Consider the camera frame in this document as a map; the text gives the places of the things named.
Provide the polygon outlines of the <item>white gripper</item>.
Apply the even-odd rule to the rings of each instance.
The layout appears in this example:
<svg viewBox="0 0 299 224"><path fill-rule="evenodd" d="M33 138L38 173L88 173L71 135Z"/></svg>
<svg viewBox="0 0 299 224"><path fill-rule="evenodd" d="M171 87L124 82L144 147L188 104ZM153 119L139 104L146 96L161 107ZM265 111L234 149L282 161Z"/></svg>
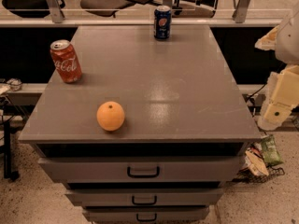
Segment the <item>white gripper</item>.
<svg viewBox="0 0 299 224"><path fill-rule="evenodd" d="M259 38L254 47L274 50L278 27ZM271 72L267 81L268 92L261 108L258 126L265 131L274 131L291 114L292 108L299 106L299 65L288 64L279 73Z"/></svg>

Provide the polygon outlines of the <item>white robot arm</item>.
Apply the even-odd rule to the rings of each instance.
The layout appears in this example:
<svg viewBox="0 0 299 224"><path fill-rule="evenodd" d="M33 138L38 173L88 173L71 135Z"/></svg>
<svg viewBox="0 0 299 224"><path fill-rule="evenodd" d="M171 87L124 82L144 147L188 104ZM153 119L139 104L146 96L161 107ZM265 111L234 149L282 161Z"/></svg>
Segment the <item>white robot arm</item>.
<svg viewBox="0 0 299 224"><path fill-rule="evenodd" d="M273 50L276 59L286 64L279 73L270 73L257 121L261 129L273 131L299 106L299 3L278 26L261 37L255 47Z"/></svg>

